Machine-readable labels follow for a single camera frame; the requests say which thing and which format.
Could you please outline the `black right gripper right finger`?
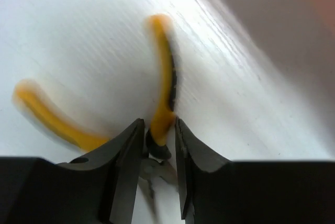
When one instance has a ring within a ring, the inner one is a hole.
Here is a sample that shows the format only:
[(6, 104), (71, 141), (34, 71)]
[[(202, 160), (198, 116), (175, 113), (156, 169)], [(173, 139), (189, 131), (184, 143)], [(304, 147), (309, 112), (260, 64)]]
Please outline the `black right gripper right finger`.
[(334, 223), (334, 162), (230, 161), (175, 122), (186, 223)]

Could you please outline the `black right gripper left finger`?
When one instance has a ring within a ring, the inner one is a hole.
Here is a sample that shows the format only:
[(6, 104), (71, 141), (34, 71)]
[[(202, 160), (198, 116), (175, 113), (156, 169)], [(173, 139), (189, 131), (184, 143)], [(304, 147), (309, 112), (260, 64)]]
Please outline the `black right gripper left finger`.
[(1, 223), (131, 223), (144, 121), (69, 163), (1, 158)]

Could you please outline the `yellow pliers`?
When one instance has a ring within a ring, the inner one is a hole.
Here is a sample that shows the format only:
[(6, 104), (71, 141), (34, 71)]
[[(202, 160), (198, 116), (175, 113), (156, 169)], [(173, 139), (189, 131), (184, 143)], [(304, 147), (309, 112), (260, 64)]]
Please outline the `yellow pliers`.
[[(166, 145), (168, 131), (176, 117), (174, 107), (177, 71), (174, 47), (170, 38), (173, 32), (171, 23), (171, 19), (164, 14), (156, 14), (148, 18), (161, 67), (159, 101), (145, 135), (147, 153), (152, 157), (142, 160), (139, 179), (139, 187), (149, 203), (155, 203), (152, 185), (155, 177), (160, 177), (171, 185), (176, 184), (176, 173), (169, 163), (171, 152)], [(14, 88), (13, 100), (30, 111), (51, 132), (82, 150), (92, 151), (108, 141), (107, 137), (84, 132), (58, 116), (55, 110), (47, 105), (37, 83), (33, 81), (20, 81)]]

